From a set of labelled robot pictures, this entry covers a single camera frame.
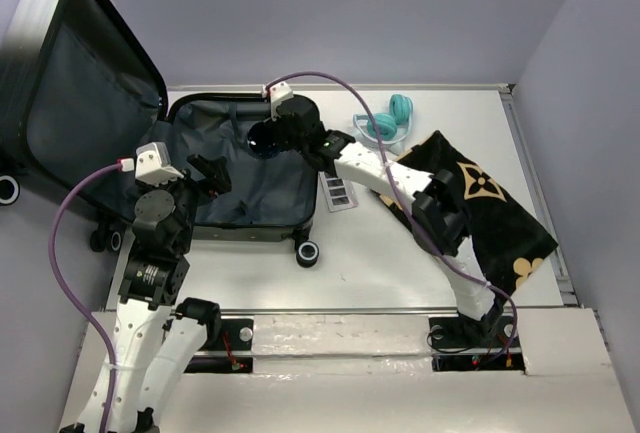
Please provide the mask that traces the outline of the dark blue cup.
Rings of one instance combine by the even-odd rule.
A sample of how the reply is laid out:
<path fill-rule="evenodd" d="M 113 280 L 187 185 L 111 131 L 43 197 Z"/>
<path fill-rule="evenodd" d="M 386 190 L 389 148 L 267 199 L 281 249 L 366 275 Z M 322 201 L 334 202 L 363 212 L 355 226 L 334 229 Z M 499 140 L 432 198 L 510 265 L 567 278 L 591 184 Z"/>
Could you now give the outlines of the dark blue cup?
<path fill-rule="evenodd" d="M 271 159 L 283 152 L 278 128 L 272 120 L 255 123 L 248 131 L 246 144 L 258 159 Z"/>

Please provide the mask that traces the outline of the white packet with black strips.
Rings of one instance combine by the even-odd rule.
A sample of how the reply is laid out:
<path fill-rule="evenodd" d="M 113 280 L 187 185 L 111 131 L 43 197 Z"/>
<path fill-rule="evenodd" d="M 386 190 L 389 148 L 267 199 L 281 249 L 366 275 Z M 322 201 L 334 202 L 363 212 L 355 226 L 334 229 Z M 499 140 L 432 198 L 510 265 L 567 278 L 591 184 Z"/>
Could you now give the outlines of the white packet with black strips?
<path fill-rule="evenodd" d="M 321 172 L 319 180 L 330 213 L 338 213 L 358 206 L 355 190 L 350 181 Z"/>

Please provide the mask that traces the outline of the teal white headphones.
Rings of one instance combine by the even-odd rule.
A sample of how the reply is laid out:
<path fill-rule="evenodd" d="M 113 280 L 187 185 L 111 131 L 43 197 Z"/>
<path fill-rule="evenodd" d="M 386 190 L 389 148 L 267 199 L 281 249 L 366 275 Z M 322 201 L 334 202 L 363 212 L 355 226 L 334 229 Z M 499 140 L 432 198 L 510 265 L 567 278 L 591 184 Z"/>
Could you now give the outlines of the teal white headphones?
<path fill-rule="evenodd" d="M 380 139 L 383 145 L 392 146 L 409 136 L 413 111 L 413 102 L 409 97 L 393 94 L 386 113 L 375 113 L 373 118 L 367 114 L 355 114 L 352 122 L 362 137 L 371 142 Z"/>

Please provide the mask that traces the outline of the black and white suitcase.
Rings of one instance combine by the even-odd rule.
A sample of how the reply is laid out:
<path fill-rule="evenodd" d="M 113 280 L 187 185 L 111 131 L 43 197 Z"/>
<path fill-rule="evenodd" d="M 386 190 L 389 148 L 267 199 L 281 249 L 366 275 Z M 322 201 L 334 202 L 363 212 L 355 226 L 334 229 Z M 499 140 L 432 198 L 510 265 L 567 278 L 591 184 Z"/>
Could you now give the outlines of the black and white suitcase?
<path fill-rule="evenodd" d="M 19 0 L 1 41 L 1 202 L 19 176 L 48 193 L 164 142 L 171 164 L 225 157 L 232 189 L 197 210 L 195 229 L 216 239 L 291 239 L 299 265 L 319 259 L 310 237 L 316 173 L 296 153 L 263 160 L 249 129 L 267 120 L 266 98 L 200 93 L 171 103 L 155 64 L 110 0 Z"/>

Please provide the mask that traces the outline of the black blanket with beige flowers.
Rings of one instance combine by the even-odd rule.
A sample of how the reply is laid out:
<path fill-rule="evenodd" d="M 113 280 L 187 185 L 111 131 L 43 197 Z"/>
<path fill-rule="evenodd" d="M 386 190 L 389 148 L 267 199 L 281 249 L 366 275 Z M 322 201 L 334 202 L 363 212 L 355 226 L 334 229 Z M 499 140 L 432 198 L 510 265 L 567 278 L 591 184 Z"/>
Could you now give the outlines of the black blanket with beige flowers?
<path fill-rule="evenodd" d="M 397 162 L 457 178 L 470 213 L 477 262 L 493 285 L 514 293 L 558 247 L 544 226 L 476 162 L 458 151 L 440 131 L 401 154 Z"/>

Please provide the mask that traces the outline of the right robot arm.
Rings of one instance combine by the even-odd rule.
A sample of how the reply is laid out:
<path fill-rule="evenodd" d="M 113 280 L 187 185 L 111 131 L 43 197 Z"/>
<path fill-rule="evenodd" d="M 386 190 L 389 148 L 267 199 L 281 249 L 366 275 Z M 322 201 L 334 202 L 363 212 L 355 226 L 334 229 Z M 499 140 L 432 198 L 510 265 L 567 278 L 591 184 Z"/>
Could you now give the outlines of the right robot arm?
<path fill-rule="evenodd" d="M 454 293 L 458 320 L 441 338 L 460 349 L 489 345 L 509 295 L 493 285 L 474 251 L 470 214 L 457 178 L 385 160 L 354 137 L 324 127 L 316 104 L 299 95 L 270 101 L 274 143 L 293 150 L 315 170 L 394 198 L 408 215 L 415 242 L 437 258 Z"/>

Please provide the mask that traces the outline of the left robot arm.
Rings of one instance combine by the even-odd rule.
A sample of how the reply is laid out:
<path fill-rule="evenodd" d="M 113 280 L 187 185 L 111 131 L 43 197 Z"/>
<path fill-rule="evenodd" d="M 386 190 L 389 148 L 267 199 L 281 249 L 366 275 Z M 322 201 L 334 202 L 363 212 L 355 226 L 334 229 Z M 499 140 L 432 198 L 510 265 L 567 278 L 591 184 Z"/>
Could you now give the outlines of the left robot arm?
<path fill-rule="evenodd" d="M 170 163 L 161 143 L 150 143 L 133 158 L 122 158 L 81 180 L 64 198 L 54 221 L 94 180 L 131 173 L 143 193 L 134 207 L 132 232 L 118 289 L 114 328 L 106 332 L 65 283 L 56 258 L 58 230 L 49 235 L 48 255 L 56 281 L 74 307 L 94 327 L 106 347 L 97 380 L 69 432 L 156 432 L 160 417 L 189 362 L 200 348 L 221 336 L 218 304 L 187 298 L 176 301 L 189 270 L 199 206 L 231 190 L 227 161 L 194 154 L 190 169 Z M 202 177 L 196 180 L 191 169 Z"/>

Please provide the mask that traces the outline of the white cardboard front panel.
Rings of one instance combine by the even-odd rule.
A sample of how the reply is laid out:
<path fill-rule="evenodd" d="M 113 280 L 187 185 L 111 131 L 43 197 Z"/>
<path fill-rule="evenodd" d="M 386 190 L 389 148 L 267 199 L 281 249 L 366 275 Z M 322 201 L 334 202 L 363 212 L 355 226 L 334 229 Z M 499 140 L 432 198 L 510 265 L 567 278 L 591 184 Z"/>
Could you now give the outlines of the white cardboard front panel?
<path fill-rule="evenodd" d="M 422 315 L 260 315 L 249 374 L 187 374 L 164 432 L 630 432 L 594 313 L 522 309 L 524 366 L 433 369 Z"/>

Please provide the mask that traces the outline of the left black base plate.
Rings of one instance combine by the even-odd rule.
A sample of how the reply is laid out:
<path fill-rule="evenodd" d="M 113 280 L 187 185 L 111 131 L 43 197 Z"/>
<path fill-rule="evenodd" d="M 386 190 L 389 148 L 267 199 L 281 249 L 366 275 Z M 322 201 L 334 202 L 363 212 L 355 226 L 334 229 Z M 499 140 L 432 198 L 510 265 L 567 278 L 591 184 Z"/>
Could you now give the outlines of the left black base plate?
<path fill-rule="evenodd" d="M 187 374 L 250 374 L 253 372 L 254 320 L 225 317 L 218 337 L 207 340 L 187 364 Z"/>

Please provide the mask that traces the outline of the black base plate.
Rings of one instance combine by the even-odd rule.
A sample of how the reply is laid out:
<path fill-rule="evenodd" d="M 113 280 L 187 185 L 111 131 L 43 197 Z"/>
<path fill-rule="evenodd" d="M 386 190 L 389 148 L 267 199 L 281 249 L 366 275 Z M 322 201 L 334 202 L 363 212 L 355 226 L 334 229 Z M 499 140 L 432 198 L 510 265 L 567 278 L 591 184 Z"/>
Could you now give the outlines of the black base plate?
<path fill-rule="evenodd" d="M 187 374 L 250 374 L 253 372 L 254 320 L 225 317 L 218 337 L 207 340 L 187 364 Z"/>
<path fill-rule="evenodd" d="M 465 336 L 460 330 L 461 320 L 454 316 L 429 319 L 426 343 L 432 352 L 434 372 L 525 371 L 518 336 L 506 347 L 513 326 L 510 316 L 503 316 L 496 330 L 480 339 Z"/>

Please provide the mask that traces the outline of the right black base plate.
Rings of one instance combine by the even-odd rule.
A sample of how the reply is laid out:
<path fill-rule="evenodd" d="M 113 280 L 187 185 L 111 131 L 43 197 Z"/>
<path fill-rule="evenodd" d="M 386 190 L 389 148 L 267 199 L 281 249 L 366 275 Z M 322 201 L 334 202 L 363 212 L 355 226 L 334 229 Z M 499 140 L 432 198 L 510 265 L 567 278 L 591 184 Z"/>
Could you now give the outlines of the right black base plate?
<path fill-rule="evenodd" d="M 432 352 L 434 372 L 525 371 L 518 336 L 506 347 L 513 326 L 510 316 L 503 316 L 496 330 L 480 339 L 465 336 L 460 330 L 461 320 L 454 316 L 429 319 L 426 343 Z"/>

